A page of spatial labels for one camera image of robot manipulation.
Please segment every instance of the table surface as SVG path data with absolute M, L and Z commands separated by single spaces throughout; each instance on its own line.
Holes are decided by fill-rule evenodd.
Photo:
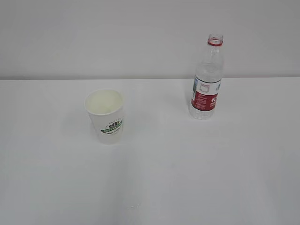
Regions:
M 2 225 L 300 224 L 300 78 L 224 79 L 214 116 L 193 81 L 0 81 Z M 125 97 L 100 144 L 83 102 Z

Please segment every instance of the white paper cup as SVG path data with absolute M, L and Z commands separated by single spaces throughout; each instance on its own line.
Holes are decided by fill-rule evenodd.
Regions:
M 100 142 L 114 144 L 123 130 L 123 97 L 112 89 L 96 90 L 84 102 Z

